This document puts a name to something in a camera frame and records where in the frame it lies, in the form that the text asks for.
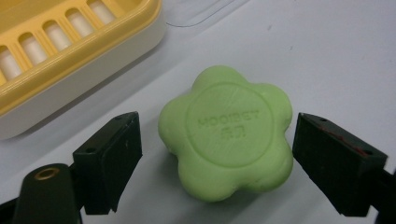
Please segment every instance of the drainage slot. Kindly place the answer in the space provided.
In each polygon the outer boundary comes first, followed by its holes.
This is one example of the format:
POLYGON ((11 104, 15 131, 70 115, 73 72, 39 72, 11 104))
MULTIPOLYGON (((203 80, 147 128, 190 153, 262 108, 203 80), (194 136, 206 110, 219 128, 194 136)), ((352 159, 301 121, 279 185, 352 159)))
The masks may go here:
POLYGON ((87 4, 103 24, 108 24, 116 19, 114 14, 102 1, 90 0, 87 4))
POLYGON ((57 50, 61 51, 72 44, 62 28, 55 21, 44 23, 43 29, 57 50))
POLYGON ((46 52, 32 34, 21 35, 20 44, 32 65, 37 65, 47 59, 46 52))
POLYGON ((0 70, 7 80, 21 74, 21 68, 6 46, 0 46, 0 70))
POLYGON ((77 9, 72 8, 66 12, 66 18, 76 29, 81 37, 90 35, 94 30, 90 23, 77 9))

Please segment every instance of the flower-shaped soap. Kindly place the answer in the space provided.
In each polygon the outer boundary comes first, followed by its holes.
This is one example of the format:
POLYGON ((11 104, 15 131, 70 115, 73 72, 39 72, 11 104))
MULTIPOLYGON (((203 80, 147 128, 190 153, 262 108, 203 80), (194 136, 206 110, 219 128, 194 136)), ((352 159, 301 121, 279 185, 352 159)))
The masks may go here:
POLYGON ((293 163, 285 139, 291 116, 280 88, 248 83, 230 67, 213 66, 190 93, 163 108, 159 133, 178 158, 186 191, 215 202, 238 189, 267 191, 286 181, 293 163))

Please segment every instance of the plastic container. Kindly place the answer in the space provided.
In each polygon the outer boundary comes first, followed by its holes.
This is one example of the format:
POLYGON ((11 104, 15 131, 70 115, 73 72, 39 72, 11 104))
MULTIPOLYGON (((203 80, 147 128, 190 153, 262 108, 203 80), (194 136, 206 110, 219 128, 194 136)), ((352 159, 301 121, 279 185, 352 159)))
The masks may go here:
POLYGON ((0 139, 155 47, 166 28, 161 0, 5 1, 0 20, 0 139))

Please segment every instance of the soap dish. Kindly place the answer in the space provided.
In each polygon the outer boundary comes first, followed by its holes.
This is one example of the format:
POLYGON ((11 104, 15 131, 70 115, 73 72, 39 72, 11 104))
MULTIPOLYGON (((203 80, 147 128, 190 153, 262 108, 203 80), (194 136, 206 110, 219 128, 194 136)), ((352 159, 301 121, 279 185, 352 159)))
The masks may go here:
POLYGON ((37 124, 163 38, 160 0, 0 3, 0 139, 37 124))

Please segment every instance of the white surface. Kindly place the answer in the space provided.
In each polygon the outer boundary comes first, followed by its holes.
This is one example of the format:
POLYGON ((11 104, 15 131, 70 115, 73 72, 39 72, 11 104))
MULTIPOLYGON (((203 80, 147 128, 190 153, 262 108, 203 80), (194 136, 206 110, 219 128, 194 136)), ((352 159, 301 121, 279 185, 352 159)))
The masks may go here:
POLYGON ((46 52, 41 48, 41 45, 35 40, 34 36, 29 35, 27 38, 23 39, 21 46, 30 59, 30 62, 32 62, 32 65, 37 65, 47 59, 46 52))
POLYGON ((55 48, 59 51, 69 47, 72 44, 69 37, 67 37, 62 28, 56 22, 51 23, 44 29, 44 31, 48 35, 55 48))
POLYGON ((69 19, 70 23, 81 37, 90 35, 93 32, 93 27, 79 11, 73 11, 71 14, 67 15, 67 19, 69 19))
POLYGON ((20 66, 15 61, 11 52, 5 47, 0 51, 0 69, 7 80, 11 80, 21 74, 20 66))
POLYGON ((0 142, 0 201, 18 195, 29 171, 70 164, 71 153, 109 119, 137 110, 144 156, 119 211, 84 216, 84 223, 374 223, 374 209, 367 218, 339 216, 297 162, 275 191, 237 192, 222 203, 201 203, 181 187, 177 160, 163 146, 157 121, 164 104, 187 92, 201 71, 227 64, 249 81, 276 84, 289 95, 290 143, 297 113, 315 114, 387 153, 386 168, 393 172, 395 11, 393 0, 250 0, 190 28, 169 26, 161 45, 140 63, 28 132, 0 142))
POLYGON ((96 16, 103 22, 103 24, 108 24, 116 19, 111 13, 111 11, 106 7, 102 1, 94 1, 90 3, 90 8, 96 14, 96 16))

